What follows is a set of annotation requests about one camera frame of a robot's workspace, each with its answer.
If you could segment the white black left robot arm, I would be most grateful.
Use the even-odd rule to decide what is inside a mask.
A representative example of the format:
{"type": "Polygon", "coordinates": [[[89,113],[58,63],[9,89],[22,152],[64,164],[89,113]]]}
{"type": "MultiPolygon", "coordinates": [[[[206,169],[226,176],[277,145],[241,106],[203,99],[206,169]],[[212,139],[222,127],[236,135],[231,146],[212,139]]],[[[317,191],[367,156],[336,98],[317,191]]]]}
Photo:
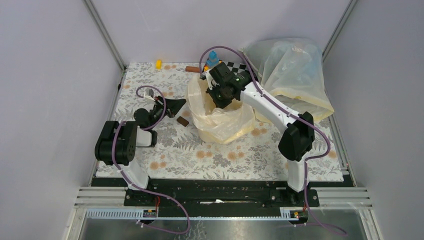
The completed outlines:
{"type": "Polygon", "coordinates": [[[137,109],[134,120],[105,122],[94,147],[94,155],[105,165],[114,166],[127,186],[135,190],[136,199],[144,206],[152,204],[155,192],[148,187],[150,177],[134,160],[137,148],[153,148],[158,133],[153,130],[164,117],[174,118],[186,104],[185,99],[168,99],[156,96],[151,110],[137,109]]]}

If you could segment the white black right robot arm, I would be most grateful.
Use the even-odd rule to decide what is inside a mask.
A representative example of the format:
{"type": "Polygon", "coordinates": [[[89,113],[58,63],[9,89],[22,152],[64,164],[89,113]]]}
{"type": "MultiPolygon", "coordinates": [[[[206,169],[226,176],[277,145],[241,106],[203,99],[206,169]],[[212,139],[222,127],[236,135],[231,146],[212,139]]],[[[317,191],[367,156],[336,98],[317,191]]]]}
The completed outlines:
{"type": "Polygon", "coordinates": [[[200,78],[207,81],[206,93],[216,107],[223,109],[233,100],[240,101],[253,107],[281,132],[278,149],[288,161],[287,185],[291,188],[286,198],[293,206],[301,205],[307,199],[305,154],[315,140],[313,116],[292,110],[264,90],[253,74],[236,74],[223,62],[201,73],[200,78]]]}

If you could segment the yellow translucent trash bag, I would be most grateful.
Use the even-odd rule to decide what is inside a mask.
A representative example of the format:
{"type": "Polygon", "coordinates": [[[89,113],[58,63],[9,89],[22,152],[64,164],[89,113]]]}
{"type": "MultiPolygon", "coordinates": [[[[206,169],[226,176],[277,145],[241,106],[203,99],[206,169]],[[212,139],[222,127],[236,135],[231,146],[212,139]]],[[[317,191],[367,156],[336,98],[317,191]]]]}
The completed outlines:
{"type": "Polygon", "coordinates": [[[193,124],[204,142],[228,144],[254,129],[256,118],[251,106],[233,100],[225,108],[218,108],[207,89],[207,81],[195,74],[186,91],[193,124]]]}

